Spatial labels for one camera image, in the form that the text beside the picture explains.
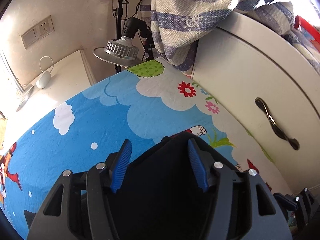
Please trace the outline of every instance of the metal screw head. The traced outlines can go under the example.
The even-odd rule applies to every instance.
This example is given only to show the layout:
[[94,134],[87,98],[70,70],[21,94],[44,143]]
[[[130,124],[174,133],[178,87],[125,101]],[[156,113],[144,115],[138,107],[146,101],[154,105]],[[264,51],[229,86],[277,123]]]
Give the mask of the metal screw head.
[[250,174],[251,176],[256,176],[256,175],[257,175],[257,171],[254,170],[254,169],[250,169],[250,170],[249,170],[249,174]]
[[105,163],[98,163],[96,167],[98,170],[103,170],[106,167],[106,164]]
[[70,174],[71,174],[71,170],[65,170],[63,171],[62,176],[68,177],[70,176]]
[[222,164],[221,162],[215,162],[215,163],[213,164],[213,166],[214,166],[215,168],[217,168],[217,169],[222,169],[223,164]]

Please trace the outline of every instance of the white device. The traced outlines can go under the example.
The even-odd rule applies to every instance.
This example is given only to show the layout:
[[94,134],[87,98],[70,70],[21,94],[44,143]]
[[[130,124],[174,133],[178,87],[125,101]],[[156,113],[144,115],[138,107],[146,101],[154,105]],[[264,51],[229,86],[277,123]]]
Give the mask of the white device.
[[[42,68],[41,68],[41,64],[40,64],[40,63],[41,63],[41,60],[42,60],[43,58],[45,58],[45,57],[48,57],[48,58],[51,59],[52,69],[51,69],[50,71],[43,71]],[[40,89],[45,88],[45,86],[48,84],[48,82],[49,82],[50,79],[51,79],[51,71],[53,70],[53,66],[54,66],[54,64],[53,64],[53,60],[52,60],[51,57],[49,57],[49,56],[44,56],[44,57],[42,57],[42,58],[40,59],[40,61],[39,61],[39,67],[40,67],[41,71],[43,72],[43,74],[42,74],[42,76],[41,76],[41,77],[37,80],[37,82],[36,82],[37,88],[40,88]]]
[[49,71],[43,72],[43,75],[37,80],[36,86],[40,89],[45,88],[51,79],[51,74]]

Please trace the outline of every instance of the blue rubber grip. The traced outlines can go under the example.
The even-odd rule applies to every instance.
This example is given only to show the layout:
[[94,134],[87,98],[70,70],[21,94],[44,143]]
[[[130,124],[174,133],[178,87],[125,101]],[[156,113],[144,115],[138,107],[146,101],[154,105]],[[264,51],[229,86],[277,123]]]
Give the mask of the blue rubber grip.
[[195,175],[196,181],[198,183],[198,187],[201,188],[203,192],[207,192],[209,189],[209,185],[207,182],[206,171],[191,140],[188,141],[188,155],[193,174]]
[[118,159],[116,167],[112,172],[112,177],[111,177],[112,182],[110,185],[110,189],[113,193],[116,193],[116,191],[121,188],[124,175],[125,175],[125,172],[127,171],[129,161],[131,158],[131,153],[132,153],[132,144],[128,140],[127,143],[124,145],[123,150],[119,153],[120,157]]

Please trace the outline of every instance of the light bulb socket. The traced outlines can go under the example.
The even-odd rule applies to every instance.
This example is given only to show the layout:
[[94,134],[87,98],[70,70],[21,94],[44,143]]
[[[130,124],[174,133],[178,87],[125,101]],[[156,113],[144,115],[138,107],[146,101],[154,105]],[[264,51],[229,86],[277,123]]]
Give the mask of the light bulb socket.
[[135,60],[137,58],[139,49],[132,45],[130,38],[122,36],[118,41],[109,40],[104,48],[104,51],[115,57]]

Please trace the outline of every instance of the bed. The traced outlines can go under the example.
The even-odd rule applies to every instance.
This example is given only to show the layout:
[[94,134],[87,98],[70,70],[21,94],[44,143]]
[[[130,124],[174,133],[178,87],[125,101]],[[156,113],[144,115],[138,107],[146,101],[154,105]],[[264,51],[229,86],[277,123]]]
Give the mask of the bed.
[[89,87],[18,139],[0,160],[1,209],[26,239],[24,212],[37,212],[64,170],[87,170],[125,139],[133,161],[181,131],[200,136],[239,170],[256,169],[272,192],[292,193],[250,133],[199,84],[158,59]]

